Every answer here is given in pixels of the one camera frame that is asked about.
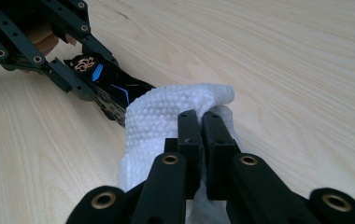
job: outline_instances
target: wood grain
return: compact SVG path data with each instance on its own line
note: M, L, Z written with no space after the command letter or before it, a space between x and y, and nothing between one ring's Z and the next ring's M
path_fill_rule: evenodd
M156 86L234 86L241 149L295 192L355 198L355 1L88 1L93 34ZM79 47L60 44L49 58ZM124 130L46 77L0 67L0 223L63 223L116 185Z

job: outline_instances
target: robotic hand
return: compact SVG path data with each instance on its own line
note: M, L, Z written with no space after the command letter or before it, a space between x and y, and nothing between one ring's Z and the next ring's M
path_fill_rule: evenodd
M48 62L22 31L47 22L64 42L71 36L82 55ZM61 90L95 101L112 120L124 126L125 109L153 86L123 72L112 53L91 34L88 6L81 0L0 0L0 64L48 76Z

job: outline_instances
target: white towel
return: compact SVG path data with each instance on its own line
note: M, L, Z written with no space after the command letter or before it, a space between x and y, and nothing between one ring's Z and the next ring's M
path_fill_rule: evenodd
M163 153L165 138L178 137L178 114L195 110L198 121L207 111L219 114L232 137L233 113L224 105L234 99L227 85L197 84L159 87L136 99L125 117L126 154L120 163L118 187L127 191L146 180L154 158ZM186 223L229 223L225 203L206 198L205 180L187 204Z

